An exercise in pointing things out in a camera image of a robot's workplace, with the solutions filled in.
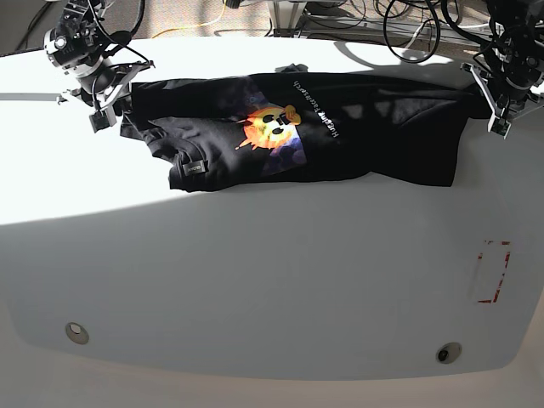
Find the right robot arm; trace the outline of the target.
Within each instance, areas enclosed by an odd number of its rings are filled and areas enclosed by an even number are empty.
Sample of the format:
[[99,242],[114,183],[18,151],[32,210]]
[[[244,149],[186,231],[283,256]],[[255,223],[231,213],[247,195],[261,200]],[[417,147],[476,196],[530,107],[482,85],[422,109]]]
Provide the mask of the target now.
[[136,21],[128,31],[105,29],[105,14],[111,5],[111,1],[69,1],[43,40],[52,65],[78,82],[73,97],[97,111],[115,103],[136,74],[154,66],[130,46],[143,22],[146,2],[139,2]]

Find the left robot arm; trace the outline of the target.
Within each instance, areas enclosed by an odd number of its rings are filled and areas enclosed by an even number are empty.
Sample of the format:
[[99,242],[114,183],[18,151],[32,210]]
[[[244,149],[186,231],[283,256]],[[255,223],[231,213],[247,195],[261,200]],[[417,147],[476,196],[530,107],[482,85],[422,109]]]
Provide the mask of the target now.
[[543,106],[543,2],[488,1],[490,33],[482,37],[453,25],[460,36],[479,45],[471,73],[488,106],[488,131],[506,137],[512,122]]

